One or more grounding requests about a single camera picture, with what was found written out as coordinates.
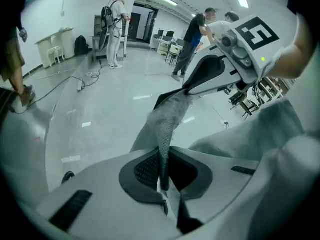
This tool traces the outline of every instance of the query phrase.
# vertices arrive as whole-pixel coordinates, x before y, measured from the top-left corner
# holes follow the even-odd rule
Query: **black backpack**
[[[87,44],[87,40],[82,35],[80,35],[75,40],[74,44],[75,56],[87,54],[89,52],[88,47],[89,45]]]

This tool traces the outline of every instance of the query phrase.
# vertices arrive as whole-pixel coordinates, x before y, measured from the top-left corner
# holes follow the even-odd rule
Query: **gray pants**
[[[195,53],[196,47],[191,43],[185,41],[183,45],[183,49],[179,58],[178,63],[175,66],[172,74],[177,75],[179,71],[181,71],[182,75],[186,74],[188,63],[192,58],[192,55]]]

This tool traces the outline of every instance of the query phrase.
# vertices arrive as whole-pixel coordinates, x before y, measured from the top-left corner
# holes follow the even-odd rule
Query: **man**
[[[2,50],[3,66],[1,68],[1,76],[3,81],[10,81],[13,89],[19,94],[22,106],[28,105],[30,101],[35,97],[32,92],[32,85],[25,86],[23,81],[22,67],[26,64],[21,54],[17,28],[19,29],[20,37],[25,43],[28,38],[27,31],[22,27],[21,15],[12,22],[12,27],[8,36],[5,39],[5,44]]]
[[[216,18],[216,11],[213,8],[208,8],[203,14],[198,14],[193,18],[190,26],[184,37],[184,45],[177,65],[172,72],[171,77],[180,82],[180,78],[184,78],[187,70],[188,62],[194,54],[196,47],[198,46],[202,36],[208,36],[210,42],[214,42],[212,32],[206,25],[208,22],[213,21]]]
[[[234,11],[228,11],[224,15],[224,20],[216,21],[208,25],[210,30],[214,35],[213,42],[216,43],[218,39],[221,37],[222,33],[225,33],[229,30],[228,25],[239,20],[239,16]],[[203,36],[200,40],[199,45],[196,48],[196,52],[203,50],[204,48],[210,46],[209,39],[207,36]]]
[[[114,19],[114,24],[109,28],[109,41],[106,48],[106,56],[110,69],[121,69],[122,65],[118,64],[117,53],[120,46],[120,38],[122,36],[122,20],[130,21],[130,17],[126,13],[125,0],[113,0],[110,8]]]

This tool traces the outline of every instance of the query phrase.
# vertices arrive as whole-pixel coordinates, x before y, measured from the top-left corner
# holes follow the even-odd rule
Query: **hand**
[[[25,43],[28,39],[28,33],[27,31],[23,28],[21,29],[19,36],[22,38],[22,41]]]

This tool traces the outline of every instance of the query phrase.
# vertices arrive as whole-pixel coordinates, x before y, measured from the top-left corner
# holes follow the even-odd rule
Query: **black slot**
[[[74,223],[92,193],[86,190],[78,190],[50,219],[57,228],[67,231]]]
[[[244,168],[244,167],[240,167],[240,166],[234,166],[231,168],[232,171],[235,171],[237,173],[241,173],[241,174],[247,174],[247,175],[254,175],[256,170],[253,169],[249,169],[249,168]]]

